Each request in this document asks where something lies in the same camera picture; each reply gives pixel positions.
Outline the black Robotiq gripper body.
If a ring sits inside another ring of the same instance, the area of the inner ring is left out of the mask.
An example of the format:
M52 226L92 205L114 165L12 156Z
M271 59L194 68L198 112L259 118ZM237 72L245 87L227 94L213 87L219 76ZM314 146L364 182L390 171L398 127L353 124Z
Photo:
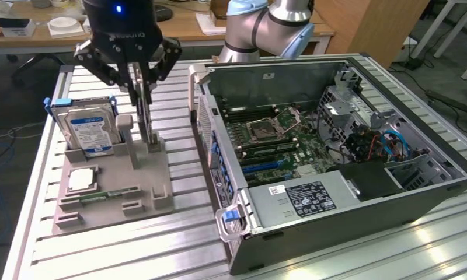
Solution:
M84 1L92 45L118 64L150 62L163 34L153 1Z

